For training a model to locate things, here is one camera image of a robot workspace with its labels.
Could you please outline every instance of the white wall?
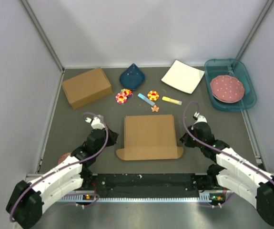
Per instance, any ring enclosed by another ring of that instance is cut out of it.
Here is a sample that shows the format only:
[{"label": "white wall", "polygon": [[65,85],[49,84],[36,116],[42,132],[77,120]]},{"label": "white wall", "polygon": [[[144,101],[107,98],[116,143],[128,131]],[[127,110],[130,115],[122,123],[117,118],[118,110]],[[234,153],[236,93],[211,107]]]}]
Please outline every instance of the white wall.
[{"label": "white wall", "polygon": [[29,0],[65,67],[235,57],[266,0]]},{"label": "white wall", "polygon": [[242,61],[258,96],[249,110],[269,170],[274,171],[274,7],[264,20]]},{"label": "white wall", "polygon": [[0,0],[0,229],[16,183],[34,172],[60,71],[18,0]]}]

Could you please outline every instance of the teal plastic container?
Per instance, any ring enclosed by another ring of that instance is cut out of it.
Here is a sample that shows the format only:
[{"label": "teal plastic container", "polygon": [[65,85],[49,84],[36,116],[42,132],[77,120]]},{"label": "teal plastic container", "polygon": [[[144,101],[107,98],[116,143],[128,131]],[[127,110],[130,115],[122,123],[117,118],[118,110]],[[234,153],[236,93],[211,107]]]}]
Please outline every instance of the teal plastic container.
[{"label": "teal plastic container", "polygon": [[[253,107],[256,103],[256,94],[245,65],[236,59],[211,59],[204,64],[205,78],[212,105],[221,111],[242,111]],[[212,79],[219,75],[230,75],[242,82],[245,93],[243,98],[233,104],[223,103],[214,98],[210,87]]]}]

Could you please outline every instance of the cardboard box flap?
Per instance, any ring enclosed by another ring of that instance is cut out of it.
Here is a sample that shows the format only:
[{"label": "cardboard box flap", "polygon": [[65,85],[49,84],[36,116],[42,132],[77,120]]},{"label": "cardboard box flap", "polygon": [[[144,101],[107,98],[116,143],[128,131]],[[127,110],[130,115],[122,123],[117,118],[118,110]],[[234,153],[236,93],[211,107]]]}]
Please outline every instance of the cardboard box flap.
[{"label": "cardboard box flap", "polygon": [[177,146],[168,147],[133,147],[118,149],[117,156],[125,161],[129,160],[158,160],[178,159],[183,155],[183,148]]},{"label": "cardboard box flap", "polygon": [[176,146],[171,114],[128,116],[125,118],[125,148],[140,146]]},{"label": "cardboard box flap", "polygon": [[171,114],[127,116],[124,125],[124,149],[116,151],[122,160],[178,159],[174,118]]}]

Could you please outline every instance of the gray floor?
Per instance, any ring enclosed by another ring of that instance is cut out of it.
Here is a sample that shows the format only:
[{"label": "gray floor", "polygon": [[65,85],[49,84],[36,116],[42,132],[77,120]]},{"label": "gray floor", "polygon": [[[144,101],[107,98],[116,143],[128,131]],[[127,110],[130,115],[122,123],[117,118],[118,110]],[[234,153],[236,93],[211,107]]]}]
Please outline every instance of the gray floor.
[{"label": "gray floor", "polygon": [[[61,89],[52,126],[41,165],[41,173],[45,173],[56,166],[61,155],[74,150],[86,139],[91,127],[83,121],[82,114],[86,111],[101,114],[109,128],[119,133],[118,143],[106,148],[97,161],[90,167],[93,173],[202,173],[206,172],[212,162],[205,158],[197,148],[184,148],[184,154],[176,160],[153,161],[122,161],[116,156],[116,149],[123,147],[123,123],[127,115],[173,114],[175,119],[176,137],[179,139],[184,133],[182,115],[188,102],[196,100],[200,104],[203,114],[211,126],[217,139],[230,144],[235,151],[252,163],[256,163],[249,137],[240,112],[222,112],[215,110],[208,96],[205,78],[195,89],[193,94],[185,94],[161,82],[161,78],[168,68],[142,68],[146,81],[134,92],[134,97],[127,103],[120,105],[115,101],[116,94],[123,88],[119,76],[124,69],[104,69],[113,94],[73,110]],[[87,71],[86,69],[66,70],[64,80]],[[171,104],[159,99],[158,113],[153,113],[151,107],[140,98],[138,93],[147,94],[156,90],[160,97],[167,96],[183,102],[182,106]],[[193,121],[192,115],[196,109],[192,107],[187,113],[187,122]]]},{"label": "gray floor", "polygon": [[[137,93],[147,94],[156,90],[161,96],[168,96],[183,101],[182,106],[159,100],[159,114],[173,114],[177,139],[184,134],[182,113],[189,101],[196,100],[201,112],[208,119],[216,138],[230,144],[241,156],[255,164],[254,154],[241,113],[220,112],[212,108],[206,84],[203,80],[192,95],[179,92],[160,79],[168,68],[143,68],[146,82],[135,92],[135,96],[124,105],[116,103],[114,97],[122,88],[119,76],[124,69],[104,69],[114,93],[83,108],[72,110],[61,89],[53,118],[46,152],[44,154],[41,173],[47,172],[57,164],[61,155],[79,146],[91,128],[83,119],[83,112],[90,111],[104,116],[107,125],[120,133],[116,146],[106,148],[97,158],[91,170],[94,173],[195,173],[206,172],[212,162],[206,159],[199,149],[185,148],[184,155],[177,160],[156,161],[122,161],[116,154],[117,148],[123,147],[123,122],[126,115],[150,115],[151,108],[139,99]],[[66,70],[64,79],[69,79],[82,72]],[[192,122],[195,108],[187,114],[187,121]],[[61,204],[52,206],[43,216],[41,224],[34,228],[40,229],[169,229],[169,228],[244,228],[270,229],[257,214],[256,210],[238,196],[227,203],[222,209],[201,208],[190,203],[99,203],[84,211],[80,208],[67,206],[58,209]]]}]

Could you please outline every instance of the flattened cardboard box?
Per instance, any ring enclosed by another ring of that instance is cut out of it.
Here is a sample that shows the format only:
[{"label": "flattened cardboard box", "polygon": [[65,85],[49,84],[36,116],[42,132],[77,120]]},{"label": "flattened cardboard box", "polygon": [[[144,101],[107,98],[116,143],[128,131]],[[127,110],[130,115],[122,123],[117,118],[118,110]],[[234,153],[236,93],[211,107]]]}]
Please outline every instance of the flattened cardboard box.
[{"label": "flattened cardboard box", "polygon": [[124,149],[116,151],[122,160],[178,159],[174,117],[171,114],[125,117]]},{"label": "flattened cardboard box", "polygon": [[96,68],[62,82],[62,87],[73,109],[112,94],[102,68]]}]

